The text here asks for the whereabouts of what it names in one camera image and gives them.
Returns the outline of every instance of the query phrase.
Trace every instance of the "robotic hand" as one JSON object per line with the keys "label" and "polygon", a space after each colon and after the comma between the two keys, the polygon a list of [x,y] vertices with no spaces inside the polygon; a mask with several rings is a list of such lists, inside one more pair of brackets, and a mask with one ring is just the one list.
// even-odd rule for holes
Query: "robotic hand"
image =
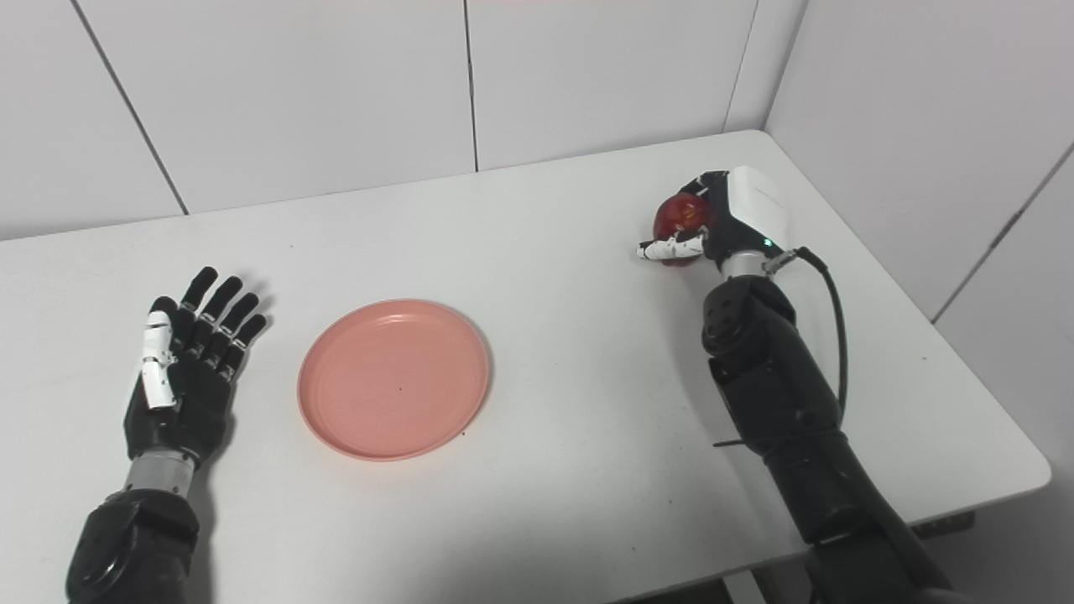
{"label": "robotic hand", "polygon": [[[740,167],[707,172],[680,195],[703,201],[708,225],[644,242],[650,260],[705,256],[724,281],[706,297],[701,344],[741,435],[768,466],[802,541],[814,601],[826,604],[968,604],[870,480],[841,425],[846,398],[845,330],[828,268],[792,248],[775,185]],[[795,258],[824,276],[840,340],[837,396],[795,327],[772,281]]]}
{"label": "robotic hand", "polygon": [[194,472],[219,449],[234,380],[250,341],[267,323],[247,316],[258,297],[229,277],[201,314],[217,278],[211,267],[176,305],[153,304],[144,332],[142,371],[124,431],[131,468],[124,489],[86,520],[68,571],[72,604],[182,604],[199,523],[186,494]]}

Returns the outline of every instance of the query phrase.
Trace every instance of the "wall seam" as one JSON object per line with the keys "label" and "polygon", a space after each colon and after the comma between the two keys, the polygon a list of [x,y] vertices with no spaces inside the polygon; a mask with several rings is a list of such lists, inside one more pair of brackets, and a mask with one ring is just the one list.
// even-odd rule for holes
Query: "wall seam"
{"label": "wall seam", "polygon": [[753,25],[757,20],[757,8],[760,6],[760,0],[755,0],[753,3],[753,15],[750,16],[750,30],[745,32],[745,43],[742,44],[742,55],[739,57],[739,68],[735,72],[735,83],[731,84],[731,96],[727,99],[727,111],[724,112],[724,121],[720,125],[720,131],[724,132],[727,129],[727,118],[731,114],[731,105],[735,104],[735,92],[738,91],[738,80],[742,75],[742,64],[745,63],[745,54],[750,51],[750,38],[753,35]]}
{"label": "wall seam", "polygon": [[104,47],[101,46],[100,40],[97,39],[97,34],[93,32],[93,28],[90,27],[89,19],[86,18],[86,13],[83,12],[82,6],[78,4],[78,0],[71,0],[71,6],[73,6],[74,12],[77,13],[78,20],[82,21],[82,27],[86,30],[86,34],[89,35],[89,41],[92,42],[93,48],[97,49],[97,56],[100,57],[101,62],[104,63],[104,69],[108,72],[108,76],[112,77],[112,83],[119,91],[119,97],[122,98],[124,104],[127,105],[127,111],[134,119],[134,125],[137,126],[137,130],[142,134],[142,140],[145,141],[146,146],[149,148],[149,154],[153,156],[153,160],[157,162],[157,169],[160,170],[161,175],[164,176],[164,182],[168,183],[168,188],[171,189],[172,195],[175,197],[175,202],[179,204],[179,210],[183,211],[183,214],[185,216],[189,216],[190,211],[187,210],[187,204],[183,202],[183,197],[179,196],[179,190],[175,188],[172,175],[169,174],[168,169],[164,168],[164,162],[160,158],[160,154],[157,153],[157,147],[154,146],[153,141],[149,139],[149,133],[146,131],[145,125],[142,124],[142,118],[139,117],[137,112],[134,111],[134,104],[131,102],[130,97],[127,96],[127,90],[124,88],[124,85],[119,82],[119,76],[116,74],[116,70],[112,67],[112,61],[110,61],[107,55],[104,54]]}
{"label": "wall seam", "polygon": [[973,264],[973,267],[970,269],[970,272],[967,273],[967,275],[962,278],[961,282],[959,282],[958,287],[956,287],[955,291],[953,291],[952,294],[947,298],[947,301],[944,302],[942,306],[940,306],[939,311],[937,311],[935,316],[933,316],[931,319],[932,325],[935,325],[935,322],[940,320],[940,317],[942,317],[943,314],[947,312],[947,308],[955,301],[955,299],[958,298],[960,293],[962,293],[962,290],[966,288],[966,286],[970,283],[971,279],[973,279],[973,276],[977,274],[977,271],[981,270],[981,267],[984,265],[985,260],[988,260],[988,257],[992,255],[992,251],[995,251],[996,248],[999,247],[1000,243],[1011,232],[1011,229],[1014,228],[1014,226],[1018,222],[1018,220],[1021,219],[1026,211],[1029,210],[1030,204],[1036,201],[1036,198],[1041,195],[1041,191],[1043,191],[1044,188],[1048,186],[1048,183],[1051,182],[1051,178],[1055,177],[1055,175],[1059,172],[1059,170],[1063,167],[1063,164],[1066,163],[1066,159],[1070,158],[1072,153],[1074,153],[1074,141],[1071,141],[1071,144],[1068,145],[1066,150],[1064,150],[1062,155],[1059,156],[1059,160],[1056,161],[1056,163],[1051,167],[1051,169],[1048,170],[1047,174],[1044,175],[1044,179],[1042,179],[1041,183],[1036,185],[1036,188],[1034,188],[1033,191],[1029,193],[1029,199],[1027,199],[1026,202],[1021,204],[1021,207],[1019,207],[1017,211],[1015,211],[1014,214],[1011,215],[1011,218],[1008,218],[1007,221],[1003,225],[1003,227],[1000,228],[999,233],[997,233],[996,236],[992,238],[992,241],[991,243],[988,244],[988,248],[985,249],[985,253],[981,255],[981,258],[978,258],[977,261]]}

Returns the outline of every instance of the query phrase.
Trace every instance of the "apple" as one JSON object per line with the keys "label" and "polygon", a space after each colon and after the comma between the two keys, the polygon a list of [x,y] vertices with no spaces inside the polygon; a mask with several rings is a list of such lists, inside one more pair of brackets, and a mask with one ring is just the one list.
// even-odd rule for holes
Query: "apple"
{"label": "apple", "polygon": [[[666,240],[679,231],[699,229],[709,224],[709,204],[694,193],[676,193],[656,208],[653,239]],[[662,260],[667,267],[685,267],[697,258]]]}

